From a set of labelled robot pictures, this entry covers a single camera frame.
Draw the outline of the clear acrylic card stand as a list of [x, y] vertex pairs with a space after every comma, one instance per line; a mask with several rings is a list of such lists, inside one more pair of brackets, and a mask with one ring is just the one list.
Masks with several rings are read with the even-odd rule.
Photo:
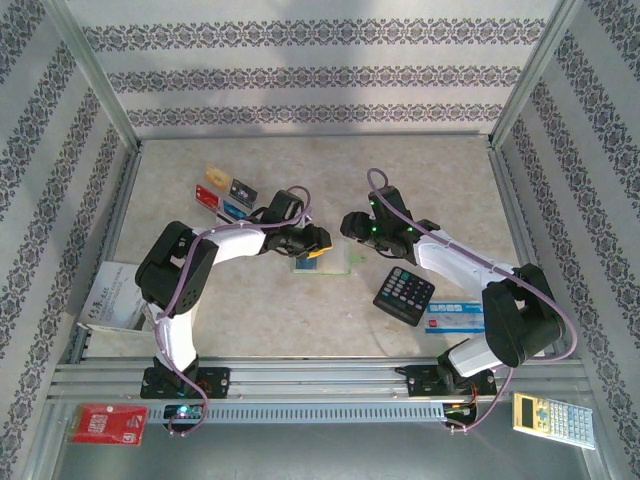
[[233, 180], [233, 179], [237, 179], [237, 178], [235, 178], [235, 177], [233, 177], [233, 176], [231, 176], [231, 175], [229, 175], [229, 174], [227, 173], [227, 174], [231, 177], [231, 181], [230, 181], [230, 183], [229, 183], [229, 186], [228, 186], [228, 188], [227, 188], [226, 190], [219, 190], [219, 189], [217, 189], [216, 187], [214, 187], [214, 186], [212, 186], [211, 184], [209, 184], [209, 183], [205, 180], [205, 178], [204, 178], [204, 174], [203, 174], [202, 179], [201, 179], [199, 182], [197, 182], [197, 183], [196, 183], [196, 185], [197, 185], [197, 184], [203, 185], [204, 187], [208, 188], [208, 189], [209, 189], [209, 190], [211, 190], [213, 193], [215, 193], [215, 194], [217, 194], [217, 195], [219, 196], [220, 204], [219, 204], [219, 208], [218, 208], [218, 210], [217, 210], [217, 211], [211, 211], [211, 210], [209, 210], [209, 209], [207, 209], [207, 208], [206, 208], [206, 209], [207, 209], [207, 210], [209, 210], [209, 211], [211, 211], [212, 213], [214, 213], [214, 214], [215, 214], [215, 215], [216, 215], [216, 216], [217, 216], [217, 217], [218, 217], [222, 222], [224, 222], [224, 223], [226, 223], [226, 224], [229, 224], [229, 223], [234, 223], [234, 222], [238, 221], [238, 220], [233, 220], [232, 218], [229, 218], [229, 217], [227, 217], [227, 216], [224, 214], [224, 211], [223, 211], [223, 201], [224, 201], [224, 200], [227, 200], [227, 201], [229, 201], [230, 203], [234, 204], [236, 207], [239, 207], [240, 209], [244, 210], [244, 211], [248, 214], [248, 216], [249, 216], [249, 215], [254, 211], [254, 207], [256, 206], [256, 203], [257, 203], [258, 197], [257, 197], [257, 200], [256, 200], [256, 202], [255, 202], [254, 206], [253, 206], [252, 208], [248, 208], [248, 207], [246, 207], [246, 206], [242, 205], [241, 203], [237, 202], [234, 198], [232, 198], [232, 197], [229, 195], [229, 190], [230, 190], [230, 187], [231, 187], [232, 180]]

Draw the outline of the black desk calculator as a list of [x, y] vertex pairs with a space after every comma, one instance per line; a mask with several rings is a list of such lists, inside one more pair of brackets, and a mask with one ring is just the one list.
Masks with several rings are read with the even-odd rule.
[[393, 267], [373, 305], [393, 318], [417, 327], [435, 293], [435, 285], [401, 267]]

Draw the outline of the red flat packet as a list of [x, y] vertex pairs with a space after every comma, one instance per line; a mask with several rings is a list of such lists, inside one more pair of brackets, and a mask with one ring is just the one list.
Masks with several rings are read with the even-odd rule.
[[139, 446], [148, 413], [140, 405], [81, 404], [74, 411], [67, 439], [73, 444]]

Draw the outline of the aluminium frame post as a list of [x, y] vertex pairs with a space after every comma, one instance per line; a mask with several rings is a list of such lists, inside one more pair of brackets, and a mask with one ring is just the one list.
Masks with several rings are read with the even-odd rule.
[[504, 108], [489, 134], [489, 145], [497, 150], [505, 141], [518, 115], [527, 103], [554, 51], [571, 26], [585, 0], [558, 0], [540, 39], [532, 50], [525, 66], [511, 91]]
[[66, 0], [42, 0], [42, 3], [121, 139], [129, 150], [137, 151], [141, 140]]

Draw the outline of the white calligraphy gift box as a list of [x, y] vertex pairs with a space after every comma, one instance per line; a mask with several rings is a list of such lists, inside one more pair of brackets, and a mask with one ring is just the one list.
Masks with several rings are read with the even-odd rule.
[[135, 264], [103, 262], [77, 323], [90, 330], [151, 332], [151, 312], [135, 282], [137, 270]]

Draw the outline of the blue white paper box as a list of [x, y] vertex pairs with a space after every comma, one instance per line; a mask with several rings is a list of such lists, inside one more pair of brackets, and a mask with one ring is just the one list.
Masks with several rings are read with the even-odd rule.
[[484, 312], [479, 302], [430, 302], [425, 312], [425, 331], [434, 334], [483, 333]]

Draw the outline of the long aluminium mounting rail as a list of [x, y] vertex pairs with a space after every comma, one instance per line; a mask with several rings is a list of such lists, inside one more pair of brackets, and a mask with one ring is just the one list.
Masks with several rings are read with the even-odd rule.
[[[230, 370], [228, 403], [400, 403], [411, 399], [396, 369], [432, 365], [427, 358], [203, 358], [203, 367]], [[89, 358], [55, 368], [46, 399], [132, 403], [140, 398], [146, 358]], [[514, 371], [509, 391], [559, 399], [588, 397], [591, 387], [579, 360], [533, 362]]]

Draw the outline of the aluminium back rail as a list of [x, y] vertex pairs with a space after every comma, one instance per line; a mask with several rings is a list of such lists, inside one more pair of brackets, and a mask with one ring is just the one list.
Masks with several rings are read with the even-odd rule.
[[491, 139], [492, 136], [489, 133], [480, 133], [477, 130], [449, 130], [449, 131], [394, 131], [394, 132], [382, 132], [382, 131], [318, 131], [318, 132], [255, 132], [255, 133], [222, 133], [212, 135], [182, 135], [172, 134], [164, 136], [140, 136], [140, 142], [147, 141], [173, 141], [173, 140], [223, 140], [223, 139], [267, 139], [267, 138], [377, 138], [377, 137], [462, 137], [462, 138], [483, 138]]

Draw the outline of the yellow grey scientific calculator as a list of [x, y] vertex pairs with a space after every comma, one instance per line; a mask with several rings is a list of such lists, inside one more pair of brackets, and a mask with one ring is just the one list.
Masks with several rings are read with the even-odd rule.
[[593, 410], [558, 400], [516, 392], [513, 429], [521, 433], [595, 450]]

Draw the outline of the red bank card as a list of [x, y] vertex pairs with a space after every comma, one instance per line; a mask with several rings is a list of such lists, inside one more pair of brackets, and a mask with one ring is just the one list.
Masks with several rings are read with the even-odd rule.
[[217, 211], [220, 204], [219, 196], [203, 185], [197, 184], [195, 187], [196, 201], [211, 211]]

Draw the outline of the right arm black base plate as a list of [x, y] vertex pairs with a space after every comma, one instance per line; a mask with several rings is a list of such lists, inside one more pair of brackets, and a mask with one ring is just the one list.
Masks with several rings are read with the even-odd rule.
[[407, 365], [396, 372], [406, 380], [410, 397], [493, 396], [497, 394], [494, 374], [483, 370], [471, 377], [447, 376], [438, 365]]

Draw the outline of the gold bank card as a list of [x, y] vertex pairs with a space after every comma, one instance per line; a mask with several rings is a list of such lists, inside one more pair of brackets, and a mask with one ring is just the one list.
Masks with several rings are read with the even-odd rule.
[[231, 177], [219, 168], [208, 165], [204, 174], [205, 180], [219, 190], [226, 190], [231, 181]]

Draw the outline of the aluminium side rail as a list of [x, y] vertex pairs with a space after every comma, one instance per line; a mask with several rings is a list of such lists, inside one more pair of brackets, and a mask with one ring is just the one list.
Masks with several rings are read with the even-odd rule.
[[79, 315], [101, 265], [105, 261], [112, 261], [116, 256], [117, 245], [143, 152], [144, 143], [140, 142], [137, 149], [123, 161], [118, 182], [109, 197], [108, 209], [98, 217], [97, 229], [89, 236], [87, 250], [83, 254], [69, 296], [66, 312], [71, 315], [71, 324], [66, 337], [67, 343], [58, 360], [60, 364], [76, 364], [82, 358], [88, 342], [88, 333], [86, 328], [78, 323]]
[[487, 154], [518, 261], [521, 264], [532, 263], [540, 266], [539, 260], [536, 257], [536, 249], [531, 242], [527, 224], [501, 152], [496, 150], [491, 142], [488, 141]]

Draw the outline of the green card holder wallet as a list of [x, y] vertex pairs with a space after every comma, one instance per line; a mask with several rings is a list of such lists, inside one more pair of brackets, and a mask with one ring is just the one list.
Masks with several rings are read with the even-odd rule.
[[294, 263], [296, 259], [293, 261], [291, 271], [294, 274], [349, 275], [353, 265], [366, 261], [364, 255], [352, 249], [350, 241], [337, 239], [333, 241], [332, 246], [333, 248], [330, 251], [316, 258], [318, 264], [315, 271], [295, 271]]

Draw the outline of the black bank card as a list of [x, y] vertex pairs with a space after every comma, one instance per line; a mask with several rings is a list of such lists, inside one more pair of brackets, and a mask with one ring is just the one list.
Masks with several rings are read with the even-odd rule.
[[242, 205], [252, 208], [257, 200], [258, 192], [243, 182], [233, 179], [229, 195]]

